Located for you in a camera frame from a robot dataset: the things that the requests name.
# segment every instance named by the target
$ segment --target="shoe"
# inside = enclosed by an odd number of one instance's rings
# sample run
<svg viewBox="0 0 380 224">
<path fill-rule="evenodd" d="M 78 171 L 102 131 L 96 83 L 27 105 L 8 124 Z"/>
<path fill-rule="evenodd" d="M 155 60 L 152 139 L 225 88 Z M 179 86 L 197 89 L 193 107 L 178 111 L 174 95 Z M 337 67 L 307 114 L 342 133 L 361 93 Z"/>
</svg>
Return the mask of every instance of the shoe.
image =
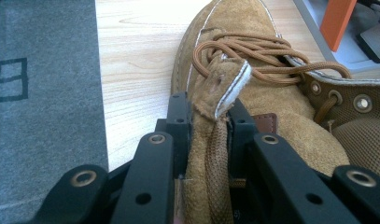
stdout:
<svg viewBox="0 0 380 224">
<path fill-rule="evenodd" d="M 380 80 L 310 63 L 281 38 L 261 0 L 215 0 L 198 13 L 176 55 L 172 93 L 179 91 L 193 106 L 186 222 L 233 223 L 226 112 L 236 98 L 255 120 L 269 120 L 261 131 L 284 137 L 313 169 L 331 175 L 350 163 L 380 175 Z"/>
</svg>

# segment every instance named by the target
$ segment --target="orange box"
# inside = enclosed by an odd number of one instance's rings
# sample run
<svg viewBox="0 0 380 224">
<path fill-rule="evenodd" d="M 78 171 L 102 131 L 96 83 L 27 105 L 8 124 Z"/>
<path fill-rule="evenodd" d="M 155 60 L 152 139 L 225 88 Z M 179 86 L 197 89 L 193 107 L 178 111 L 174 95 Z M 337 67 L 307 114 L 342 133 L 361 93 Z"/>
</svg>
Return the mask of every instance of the orange box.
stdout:
<svg viewBox="0 0 380 224">
<path fill-rule="evenodd" d="M 330 0 L 320 32 L 332 51 L 337 51 L 357 0 Z"/>
</svg>

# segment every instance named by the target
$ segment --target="brown shoelace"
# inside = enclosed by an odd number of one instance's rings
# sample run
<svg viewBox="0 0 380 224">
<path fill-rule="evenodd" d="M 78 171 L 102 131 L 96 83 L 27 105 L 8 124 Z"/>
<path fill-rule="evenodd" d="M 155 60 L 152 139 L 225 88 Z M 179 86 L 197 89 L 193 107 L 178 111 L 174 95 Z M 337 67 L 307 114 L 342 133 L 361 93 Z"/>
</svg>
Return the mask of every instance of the brown shoelace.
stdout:
<svg viewBox="0 0 380 224">
<path fill-rule="evenodd" d="M 283 38 L 238 32 L 227 32 L 215 35 L 213 40 L 205 41 L 196 47 L 192 55 L 192 64 L 203 77 L 208 77 L 210 74 L 210 71 L 206 68 L 208 64 L 204 66 L 201 63 L 202 52 L 205 49 L 207 50 L 207 63 L 211 63 L 213 58 L 220 53 L 224 53 L 230 58 L 251 58 L 266 63 L 268 66 L 252 67 L 252 76 L 265 82 L 283 86 L 295 85 L 302 82 L 303 80 L 298 74 L 322 69 L 332 69 L 337 71 L 344 78 L 351 78 L 347 68 L 339 63 L 310 63 L 304 54 L 292 49 L 290 43 Z M 302 60 L 303 65 L 292 67 L 270 57 L 285 55 Z M 277 77 L 271 76 L 271 74 L 292 76 Z M 327 100 L 317 111 L 315 122 L 321 122 L 336 102 L 333 97 Z"/>
</svg>

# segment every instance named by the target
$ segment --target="screw hole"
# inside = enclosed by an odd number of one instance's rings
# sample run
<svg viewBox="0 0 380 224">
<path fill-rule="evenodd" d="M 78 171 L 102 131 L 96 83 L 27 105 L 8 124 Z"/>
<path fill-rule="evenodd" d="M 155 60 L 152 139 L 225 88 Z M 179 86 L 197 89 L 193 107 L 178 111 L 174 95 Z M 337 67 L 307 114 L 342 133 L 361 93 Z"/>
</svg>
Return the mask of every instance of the screw hole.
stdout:
<svg viewBox="0 0 380 224">
<path fill-rule="evenodd" d="M 165 136 L 161 135 L 161 134 L 155 134 L 155 135 L 152 135 L 148 141 L 151 143 L 151 144 L 160 144 L 162 142 L 165 141 Z"/>
<path fill-rule="evenodd" d="M 346 175 L 350 180 L 363 187 L 373 188 L 376 186 L 376 181 L 361 171 L 349 170 Z"/>
<path fill-rule="evenodd" d="M 313 194 L 313 193 L 308 193 L 306 194 L 306 199 L 310 202 L 310 203 L 314 203 L 314 204 L 323 204 L 323 200 L 316 194 Z"/>
<path fill-rule="evenodd" d="M 72 186 L 76 188 L 85 187 L 90 185 L 97 177 L 94 171 L 86 170 L 76 173 L 70 180 Z"/>
<path fill-rule="evenodd" d="M 279 140 L 276 137 L 271 136 L 271 135 L 264 135 L 262 137 L 262 141 L 264 143 L 271 144 L 271 145 L 277 144 L 279 142 Z"/>
<path fill-rule="evenodd" d="M 136 203 L 140 205 L 145 205 L 151 202 L 151 195 L 149 193 L 142 193 L 136 196 Z"/>
</svg>

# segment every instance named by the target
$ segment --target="light wood surface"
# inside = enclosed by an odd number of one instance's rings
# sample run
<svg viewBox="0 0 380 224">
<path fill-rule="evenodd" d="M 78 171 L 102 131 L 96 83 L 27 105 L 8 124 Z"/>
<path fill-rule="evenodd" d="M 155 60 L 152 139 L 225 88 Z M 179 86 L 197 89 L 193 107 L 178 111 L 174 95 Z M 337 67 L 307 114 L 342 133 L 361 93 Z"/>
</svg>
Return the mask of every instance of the light wood surface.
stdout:
<svg viewBox="0 0 380 224">
<path fill-rule="evenodd" d="M 166 118 L 180 40 L 208 0 L 96 0 L 109 169 Z M 264 0 L 279 33 L 312 62 L 324 61 L 291 0 Z M 375 74 L 364 74 L 372 77 Z"/>
</svg>

